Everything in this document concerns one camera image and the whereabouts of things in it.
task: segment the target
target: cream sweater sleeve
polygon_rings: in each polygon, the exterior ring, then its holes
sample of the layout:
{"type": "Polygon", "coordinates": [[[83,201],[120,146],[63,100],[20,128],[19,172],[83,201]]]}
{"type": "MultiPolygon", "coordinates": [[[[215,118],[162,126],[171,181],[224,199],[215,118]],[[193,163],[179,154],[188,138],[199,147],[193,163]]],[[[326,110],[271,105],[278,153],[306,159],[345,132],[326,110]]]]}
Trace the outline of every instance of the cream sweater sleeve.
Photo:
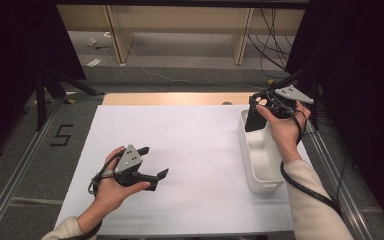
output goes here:
{"type": "Polygon", "coordinates": [[[54,231],[46,234],[42,238],[42,240],[57,240],[70,237],[77,237],[81,235],[83,235],[83,232],[80,229],[79,224],[77,224],[77,218],[68,217],[64,221],[62,221],[60,225],[58,225],[58,227],[54,229],[54,231]]]}
{"type": "MultiPolygon", "coordinates": [[[[319,176],[305,161],[289,162],[284,170],[296,182],[330,199],[319,176]]],[[[335,210],[290,184],[287,188],[297,240],[353,239],[335,210]]]]}

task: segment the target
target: person's right hand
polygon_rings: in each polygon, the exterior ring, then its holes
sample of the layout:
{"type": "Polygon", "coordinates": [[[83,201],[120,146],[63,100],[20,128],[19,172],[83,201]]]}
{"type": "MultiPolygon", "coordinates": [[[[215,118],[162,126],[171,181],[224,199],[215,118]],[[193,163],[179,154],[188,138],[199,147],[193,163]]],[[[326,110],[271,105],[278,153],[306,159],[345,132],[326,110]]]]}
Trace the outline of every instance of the person's right hand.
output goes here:
{"type": "MultiPolygon", "coordinates": [[[[295,121],[292,118],[279,119],[269,109],[261,105],[257,106],[257,110],[269,122],[272,138],[279,148],[283,161],[300,159],[301,157],[296,148],[299,131],[295,121]]],[[[310,115],[310,110],[297,101],[295,117],[301,124],[302,129],[304,129],[310,115]]]]}

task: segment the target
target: white tabletop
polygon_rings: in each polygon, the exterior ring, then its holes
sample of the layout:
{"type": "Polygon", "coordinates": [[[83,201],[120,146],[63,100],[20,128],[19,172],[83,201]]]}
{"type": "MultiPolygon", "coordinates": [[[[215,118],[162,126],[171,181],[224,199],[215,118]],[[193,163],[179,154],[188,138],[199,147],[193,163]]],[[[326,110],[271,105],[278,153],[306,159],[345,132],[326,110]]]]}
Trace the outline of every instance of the white tabletop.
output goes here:
{"type": "MultiPolygon", "coordinates": [[[[286,186],[255,194],[247,185],[238,139],[249,105],[99,106],[57,225],[93,201],[91,178],[116,147],[150,147],[139,171],[169,168],[155,192],[129,197],[99,235],[126,237],[241,235],[291,231],[286,186]]],[[[300,143],[302,157],[309,161],[300,143]]]]}

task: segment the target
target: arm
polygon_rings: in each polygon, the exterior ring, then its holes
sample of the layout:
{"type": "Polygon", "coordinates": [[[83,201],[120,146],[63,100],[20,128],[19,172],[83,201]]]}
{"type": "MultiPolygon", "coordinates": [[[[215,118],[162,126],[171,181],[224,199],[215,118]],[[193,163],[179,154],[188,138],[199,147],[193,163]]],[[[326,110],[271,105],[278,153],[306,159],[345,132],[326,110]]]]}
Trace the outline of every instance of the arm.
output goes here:
{"type": "MultiPolygon", "coordinates": [[[[257,110],[270,123],[285,172],[299,184],[329,198],[317,173],[298,152],[296,123],[292,119],[276,118],[263,106],[257,106],[257,110]]],[[[304,126],[311,113],[299,102],[297,110],[295,117],[304,126]]],[[[287,189],[297,239],[352,239],[335,210],[290,184],[287,184],[287,189]]]]}
{"type": "MultiPolygon", "coordinates": [[[[105,162],[122,149],[123,147],[119,147],[113,150],[105,162]]],[[[113,170],[115,165],[115,161],[112,162],[107,170],[113,170]]],[[[54,231],[45,235],[42,240],[69,238],[90,233],[110,212],[119,208],[127,197],[149,186],[149,182],[139,182],[129,187],[123,187],[113,178],[102,179],[95,199],[89,208],[78,218],[70,217],[64,220],[54,231]]]]}

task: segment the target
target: sleeve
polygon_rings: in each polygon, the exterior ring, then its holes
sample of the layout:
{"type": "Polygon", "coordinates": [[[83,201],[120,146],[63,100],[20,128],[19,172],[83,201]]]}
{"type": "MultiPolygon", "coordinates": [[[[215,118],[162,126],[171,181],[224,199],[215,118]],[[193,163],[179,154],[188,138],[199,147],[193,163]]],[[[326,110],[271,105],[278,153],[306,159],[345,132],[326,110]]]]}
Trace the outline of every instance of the sleeve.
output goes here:
{"type": "MultiPolygon", "coordinates": [[[[57,240],[57,239],[65,239],[65,238],[71,238],[71,237],[78,237],[82,236],[84,233],[79,227],[79,224],[77,224],[77,218],[76,217],[68,217],[64,221],[58,225],[57,228],[55,228],[52,232],[49,232],[46,234],[42,240],[57,240]]],[[[89,238],[91,240],[96,239],[96,235],[89,238]]]]}
{"type": "MultiPolygon", "coordinates": [[[[303,160],[285,164],[285,172],[299,184],[327,197],[319,176],[303,160]]],[[[341,217],[331,207],[287,184],[297,240],[353,239],[341,217]]]]}

